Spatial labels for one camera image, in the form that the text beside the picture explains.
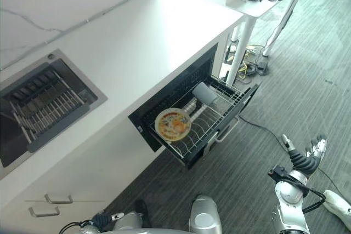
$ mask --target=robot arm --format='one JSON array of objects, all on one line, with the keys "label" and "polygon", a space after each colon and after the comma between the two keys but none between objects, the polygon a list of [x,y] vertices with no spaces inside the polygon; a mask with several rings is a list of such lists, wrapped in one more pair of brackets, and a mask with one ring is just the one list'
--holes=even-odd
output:
[{"label": "robot arm", "polygon": [[309,207],[310,210],[303,210],[302,203],[309,191],[306,187],[308,178],[316,171],[324,157],[326,138],[321,136],[318,142],[313,141],[313,147],[306,156],[295,149],[286,135],[282,135],[282,140],[288,149],[293,169],[288,172],[284,167],[276,165],[268,172],[277,183],[275,193],[279,201],[273,210],[273,225],[277,234],[310,234],[304,212],[317,208],[325,198]]}]

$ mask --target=plate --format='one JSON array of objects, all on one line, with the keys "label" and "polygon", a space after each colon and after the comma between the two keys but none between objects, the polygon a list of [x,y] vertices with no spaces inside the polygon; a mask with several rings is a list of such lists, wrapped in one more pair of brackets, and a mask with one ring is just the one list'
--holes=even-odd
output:
[{"label": "plate", "polygon": [[190,128],[190,116],[179,108],[165,109],[155,120],[156,132],[166,141],[183,139],[189,133]]}]

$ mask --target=dish drying rack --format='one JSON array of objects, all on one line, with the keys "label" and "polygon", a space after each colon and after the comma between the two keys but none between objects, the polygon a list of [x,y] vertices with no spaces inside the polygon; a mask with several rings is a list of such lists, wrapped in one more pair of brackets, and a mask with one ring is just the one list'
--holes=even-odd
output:
[{"label": "dish drying rack", "polygon": [[[172,105],[172,107],[182,108],[191,118],[191,129],[185,138],[179,141],[166,141],[168,146],[171,147],[174,150],[173,152],[181,159],[192,155],[196,149],[206,144],[208,142],[208,137],[213,134],[218,124],[245,95],[234,87],[230,87],[232,89],[230,94],[227,89],[224,89],[224,87],[219,84],[221,80],[217,79],[217,81],[215,81],[214,79],[216,78],[212,76],[212,81],[207,84],[217,95],[217,98],[210,105],[201,103],[193,96],[192,91],[197,84]],[[185,106],[179,107],[179,104],[184,98],[191,99]],[[149,124],[149,129],[156,133],[154,122]]]},{"label": "dish drying rack", "polygon": [[44,70],[9,98],[13,117],[29,144],[85,104],[53,69]]}]

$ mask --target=dishwasher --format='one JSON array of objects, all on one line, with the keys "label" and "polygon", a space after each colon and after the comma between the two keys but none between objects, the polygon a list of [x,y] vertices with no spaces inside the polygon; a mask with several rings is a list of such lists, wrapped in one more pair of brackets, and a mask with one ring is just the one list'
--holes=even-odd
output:
[{"label": "dishwasher", "polygon": [[0,84],[0,179],[107,97],[60,50]]},{"label": "dishwasher", "polygon": [[[238,114],[258,88],[258,85],[254,85],[242,92],[211,75],[217,45],[129,115],[154,151],[164,145],[187,168],[207,154],[214,143],[225,139],[239,121]],[[203,104],[193,95],[193,90],[201,82],[217,96],[210,105]],[[189,133],[178,141],[167,141],[155,130],[156,117],[171,107],[184,110],[191,118]]]}]

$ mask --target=cabinet drawer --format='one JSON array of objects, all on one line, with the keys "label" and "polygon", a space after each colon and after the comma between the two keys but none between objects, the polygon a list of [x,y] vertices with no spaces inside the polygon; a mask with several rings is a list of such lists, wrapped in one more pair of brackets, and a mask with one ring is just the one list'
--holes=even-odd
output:
[{"label": "cabinet drawer", "polygon": [[[22,202],[14,211],[2,211],[1,231],[28,234],[59,233],[66,224],[90,219],[104,206],[102,202],[73,202],[72,204],[48,204],[43,201]],[[73,234],[77,230],[79,228],[74,227],[65,234]]]}]

